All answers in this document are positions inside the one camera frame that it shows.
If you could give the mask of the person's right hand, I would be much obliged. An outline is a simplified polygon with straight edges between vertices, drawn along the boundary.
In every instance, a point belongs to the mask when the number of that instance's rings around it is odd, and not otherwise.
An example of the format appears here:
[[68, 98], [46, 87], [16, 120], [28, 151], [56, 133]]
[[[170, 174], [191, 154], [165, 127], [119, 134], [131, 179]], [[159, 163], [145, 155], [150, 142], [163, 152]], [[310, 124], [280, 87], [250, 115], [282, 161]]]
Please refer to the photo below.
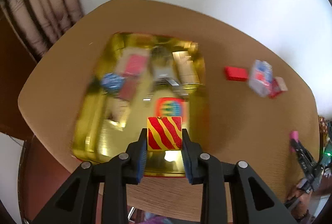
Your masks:
[[313, 191], [307, 194], [300, 190], [305, 182], [306, 179], [303, 178], [299, 180], [296, 185], [293, 185], [286, 198], [286, 201], [293, 197], [299, 198], [299, 203], [291, 211], [291, 215], [295, 218], [297, 223], [312, 223], [315, 220], [315, 217], [312, 216], [308, 210]]

